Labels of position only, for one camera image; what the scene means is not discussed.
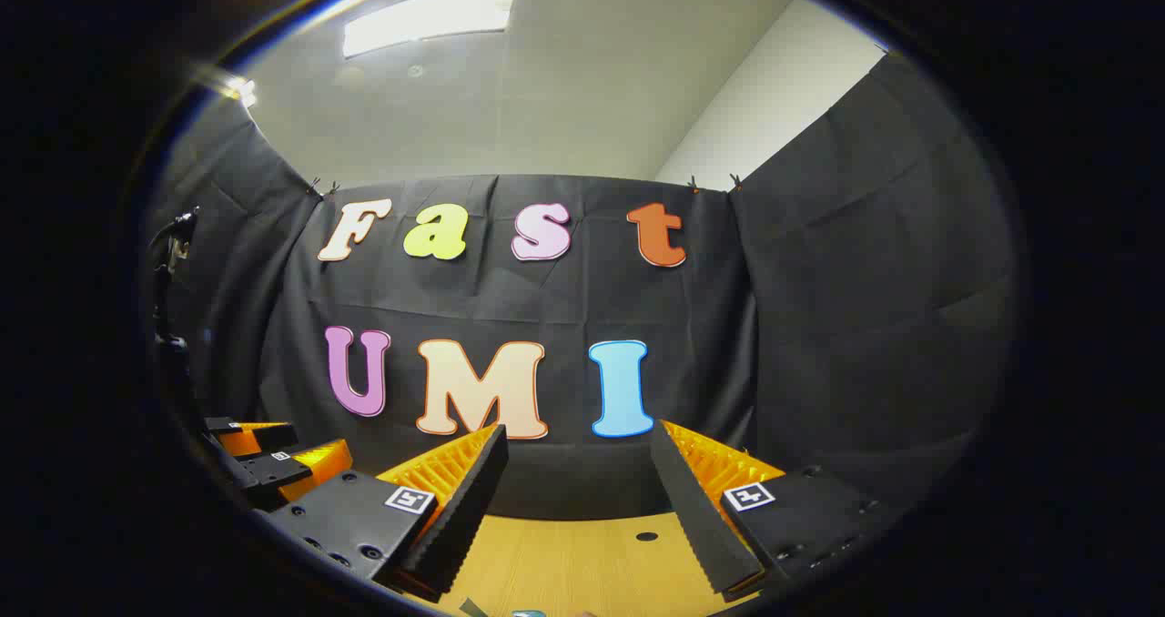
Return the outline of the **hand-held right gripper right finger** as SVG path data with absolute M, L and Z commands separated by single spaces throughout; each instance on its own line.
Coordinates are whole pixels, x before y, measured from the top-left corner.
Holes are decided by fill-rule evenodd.
M 694 430 L 657 420 L 654 470 L 713 593 L 784 597 L 887 533 L 895 513 L 820 464 L 779 470 Z

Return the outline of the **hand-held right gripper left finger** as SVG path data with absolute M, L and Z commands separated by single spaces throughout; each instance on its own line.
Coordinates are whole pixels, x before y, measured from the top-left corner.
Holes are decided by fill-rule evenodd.
M 262 511 L 274 531 L 350 575 L 436 602 L 449 593 L 509 459 L 490 425 L 374 476 L 350 464 L 344 441 L 291 456 L 308 476 Z

